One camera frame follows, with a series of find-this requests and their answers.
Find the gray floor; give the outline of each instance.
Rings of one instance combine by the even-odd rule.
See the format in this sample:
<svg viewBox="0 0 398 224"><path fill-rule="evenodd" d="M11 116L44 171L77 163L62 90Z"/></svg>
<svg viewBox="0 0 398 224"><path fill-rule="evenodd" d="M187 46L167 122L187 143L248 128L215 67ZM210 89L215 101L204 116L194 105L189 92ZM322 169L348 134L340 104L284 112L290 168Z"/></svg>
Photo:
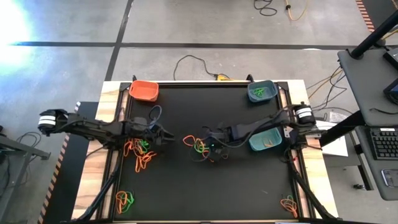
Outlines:
<svg viewBox="0 0 398 224"><path fill-rule="evenodd" d="M77 101L97 101L113 48L5 47L10 41L114 42L127 0L11 1L0 2L0 124L13 139L37 130L38 114L49 108L73 110ZM303 2L291 0L298 14ZM356 45L369 32L355 0L310 1L308 12L290 22L283 0L272 5L274 17L260 16L252 1L244 0L135 0L124 42L234 43L284 45ZM12 26L3 22L12 21ZM397 37L389 40L398 42ZM304 79L307 86L325 78L339 66L335 50L254 49L145 49L122 48L112 80L172 80L178 59L193 54L206 60L208 69L231 78ZM179 80L209 80L203 65L191 58L181 62ZM328 106L358 109L345 79L344 92ZM325 99L329 85L310 101ZM317 112L318 116L330 110ZM34 161L29 181L17 190L8 220L35 223L60 152L64 135L43 138L39 148L51 152L48 161ZM340 217L354 221L394 223L397 202L381 200L377 191L351 189L359 172L329 168Z"/></svg>

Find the yellow cable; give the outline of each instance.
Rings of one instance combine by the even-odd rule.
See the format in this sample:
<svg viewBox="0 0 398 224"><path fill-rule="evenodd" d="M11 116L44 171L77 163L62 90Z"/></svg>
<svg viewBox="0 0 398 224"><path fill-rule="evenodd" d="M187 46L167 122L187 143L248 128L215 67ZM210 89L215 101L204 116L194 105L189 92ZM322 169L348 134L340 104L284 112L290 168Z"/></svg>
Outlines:
<svg viewBox="0 0 398 224"><path fill-rule="evenodd" d="M382 40L386 40L387 38L389 38L390 36L394 35L394 34L397 33L397 32L398 32L398 29L394 30L392 33L390 33L390 34L384 36L384 37L382 38Z"/></svg>
<svg viewBox="0 0 398 224"><path fill-rule="evenodd" d="M331 75L331 77L330 78L335 78L338 74L340 74L341 72L343 72L343 70L342 69L340 69L340 71L336 71L334 74L332 74ZM326 81L324 81L320 86L318 86L318 88L313 92L313 93L311 93L311 95L308 97L308 99L310 99L323 85L325 85L326 83L328 83L329 82L329 79L328 80L326 80Z"/></svg>
<svg viewBox="0 0 398 224"><path fill-rule="evenodd" d="M301 19L301 17L303 17L304 14L305 14L305 12L307 11L308 2L309 2L309 1L310 1L310 0L306 0L306 1L305 1L304 10L303 10L303 12L301 13L301 15L300 15L297 19L293 19L293 17L292 17L292 11L290 10L290 8L288 8L288 9L287 9L287 13L289 14L289 19L290 19L291 21L297 21L297 20ZM286 6L289 6L289 5L290 5L289 2L288 2L288 0L285 0L285 2L286 2Z"/></svg>

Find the orange bowl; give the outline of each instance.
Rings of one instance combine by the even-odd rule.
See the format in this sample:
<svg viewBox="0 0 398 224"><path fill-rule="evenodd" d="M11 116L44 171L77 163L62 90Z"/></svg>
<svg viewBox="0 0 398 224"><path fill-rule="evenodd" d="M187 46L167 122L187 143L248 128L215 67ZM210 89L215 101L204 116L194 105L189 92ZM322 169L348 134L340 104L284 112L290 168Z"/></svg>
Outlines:
<svg viewBox="0 0 398 224"><path fill-rule="evenodd" d="M159 94L159 84L136 80L131 84L129 93L137 100L155 102Z"/></svg>

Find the wooden table frame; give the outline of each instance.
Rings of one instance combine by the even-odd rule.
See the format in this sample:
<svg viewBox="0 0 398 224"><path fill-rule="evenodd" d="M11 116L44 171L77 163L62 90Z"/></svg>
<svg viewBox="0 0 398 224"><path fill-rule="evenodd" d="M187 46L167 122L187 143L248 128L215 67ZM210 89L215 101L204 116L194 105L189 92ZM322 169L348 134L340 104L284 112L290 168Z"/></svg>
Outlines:
<svg viewBox="0 0 398 224"><path fill-rule="evenodd" d="M306 104L309 104L303 80L274 80L274 81L288 83L290 99L293 104L299 104L302 101ZM246 81L235 80L234 82L246 82ZM101 97L99 99L96 119L100 119L103 121L112 121L114 119L115 109L119 95L119 87L121 83L123 82L115 82L115 81L104 82L101 91ZM122 106L125 107L127 102L127 94L124 94L124 98L121 100L122 100ZM287 105L287 101L282 100L282 104L283 106ZM124 119L123 112L119 115L119 118L120 120ZM316 139L307 139L307 142L308 145L310 146L320 147L319 141ZM87 153L90 153L91 151L99 148L100 146L101 146L100 143L96 141L90 142ZM333 198L333 193L331 191L329 183L326 166L323 161L322 151L320 151L319 149L307 147L302 150L302 154L311 191L315 194L317 199L319 199L321 204L328 210L328 212L333 216L337 217L338 214L335 206L335 201ZM86 210L86 208L91 204L93 199L100 191L104 175L106 158L107 158L107 151L103 150L103 151L98 151L95 154L91 155L85 161L72 218L78 218L80 215L82 215ZM116 160L113 159L111 166L114 166L115 162ZM300 171L300 164L298 161L295 161L295 165L298 171ZM298 191L300 195L303 215L304 217L309 217L310 211L307 206L308 205L307 198L300 186L298 187ZM110 196L111 196L111 190L108 191L104 199L104 207L101 216L103 218L108 217L109 204L111 200Z"/></svg>

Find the keyboard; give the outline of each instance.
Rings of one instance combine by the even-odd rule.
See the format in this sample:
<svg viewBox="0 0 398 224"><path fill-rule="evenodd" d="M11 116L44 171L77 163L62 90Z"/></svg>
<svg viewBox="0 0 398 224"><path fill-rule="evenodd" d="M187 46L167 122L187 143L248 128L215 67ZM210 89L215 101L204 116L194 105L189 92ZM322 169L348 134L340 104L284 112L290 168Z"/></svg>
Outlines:
<svg viewBox="0 0 398 224"><path fill-rule="evenodd" d="M376 160L398 160L398 131L394 128L371 128L373 156Z"/></svg>

